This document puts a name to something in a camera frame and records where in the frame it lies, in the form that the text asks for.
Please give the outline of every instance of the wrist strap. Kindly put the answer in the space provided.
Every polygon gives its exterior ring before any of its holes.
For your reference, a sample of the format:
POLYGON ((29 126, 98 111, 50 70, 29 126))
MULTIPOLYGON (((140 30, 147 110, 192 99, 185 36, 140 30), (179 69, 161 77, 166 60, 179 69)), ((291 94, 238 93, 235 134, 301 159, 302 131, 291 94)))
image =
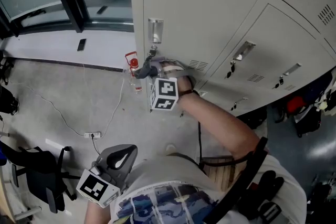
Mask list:
POLYGON ((196 92, 195 90, 187 90, 187 91, 184 91, 184 92, 179 93, 178 97, 180 98, 180 97, 182 97, 182 96, 184 96, 184 95, 186 95, 186 94, 190 94, 190 93, 196 93, 198 96, 200 96, 200 95, 198 94, 198 92, 196 92))

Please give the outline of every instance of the water bottle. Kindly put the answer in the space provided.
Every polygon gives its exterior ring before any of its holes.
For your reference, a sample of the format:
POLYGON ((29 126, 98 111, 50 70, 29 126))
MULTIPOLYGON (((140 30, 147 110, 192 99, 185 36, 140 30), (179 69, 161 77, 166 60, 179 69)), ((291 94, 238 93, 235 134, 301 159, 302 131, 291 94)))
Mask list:
POLYGON ((134 72, 139 69, 139 63, 137 59, 137 53, 136 51, 130 52, 129 54, 125 55, 126 61, 127 61, 127 68, 125 70, 125 73, 128 77, 129 84, 131 86, 131 89, 133 92, 136 94, 139 94, 142 92, 142 86, 141 86, 141 81, 140 79, 137 79, 134 76, 134 72))

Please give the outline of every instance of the white t-shirt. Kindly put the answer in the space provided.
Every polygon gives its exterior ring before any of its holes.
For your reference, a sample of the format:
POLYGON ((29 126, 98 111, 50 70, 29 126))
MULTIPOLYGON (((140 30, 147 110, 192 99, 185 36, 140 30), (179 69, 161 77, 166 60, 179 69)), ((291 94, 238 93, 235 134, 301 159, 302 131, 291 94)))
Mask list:
MULTIPOLYGON (((285 182, 272 200, 292 224, 304 224, 307 198, 299 183, 272 156, 267 155, 253 182, 273 170, 285 182)), ((225 196, 195 164, 176 156, 158 157, 136 166, 129 188, 111 206, 112 223, 203 223, 202 219, 225 196)), ((245 216, 229 211, 219 223, 249 224, 245 216)))

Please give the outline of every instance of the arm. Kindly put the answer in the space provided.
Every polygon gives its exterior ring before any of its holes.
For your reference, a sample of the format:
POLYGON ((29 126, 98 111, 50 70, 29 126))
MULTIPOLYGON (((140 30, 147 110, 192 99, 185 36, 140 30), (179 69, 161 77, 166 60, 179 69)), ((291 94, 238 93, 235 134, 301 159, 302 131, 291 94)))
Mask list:
POLYGON ((101 208, 93 202, 88 202, 85 224, 108 224, 111 220, 110 207, 101 208))
MULTIPOLYGON (((191 89, 186 77, 177 81, 179 92, 191 89)), ((182 96, 180 107, 198 120, 226 149, 234 159, 244 157, 256 148, 259 137, 241 120, 195 93, 182 96)))

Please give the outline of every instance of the window frame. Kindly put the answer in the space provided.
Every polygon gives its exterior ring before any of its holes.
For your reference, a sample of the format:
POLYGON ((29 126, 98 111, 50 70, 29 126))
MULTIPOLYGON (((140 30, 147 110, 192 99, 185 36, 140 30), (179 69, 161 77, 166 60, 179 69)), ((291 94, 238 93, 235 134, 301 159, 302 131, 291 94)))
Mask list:
POLYGON ((20 23, 21 18, 11 22, 0 8, 0 38, 47 31, 75 30, 81 33, 84 30, 109 30, 134 32, 134 24, 127 19, 91 19, 84 0, 61 0, 64 10, 69 20, 47 22, 32 26, 23 27, 20 23))

